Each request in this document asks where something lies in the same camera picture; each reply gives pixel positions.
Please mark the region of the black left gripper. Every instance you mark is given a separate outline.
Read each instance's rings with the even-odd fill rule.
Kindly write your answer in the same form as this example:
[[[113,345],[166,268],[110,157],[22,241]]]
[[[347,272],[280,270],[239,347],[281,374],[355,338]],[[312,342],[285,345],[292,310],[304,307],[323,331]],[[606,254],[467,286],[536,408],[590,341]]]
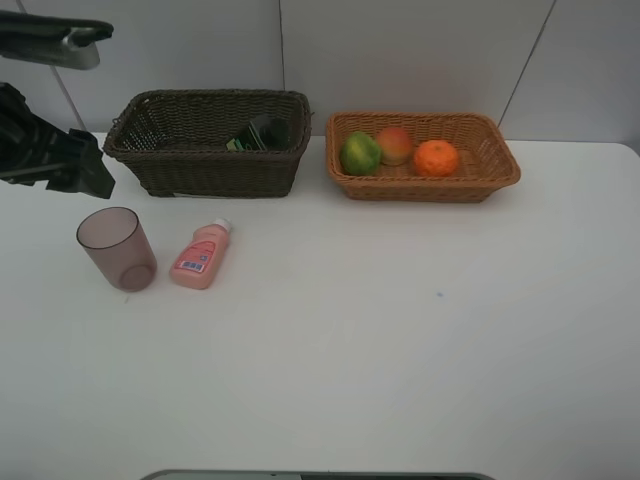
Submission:
[[[35,115],[11,84],[1,84],[1,180],[46,189],[110,198],[115,180],[86,131],[63,131]]]

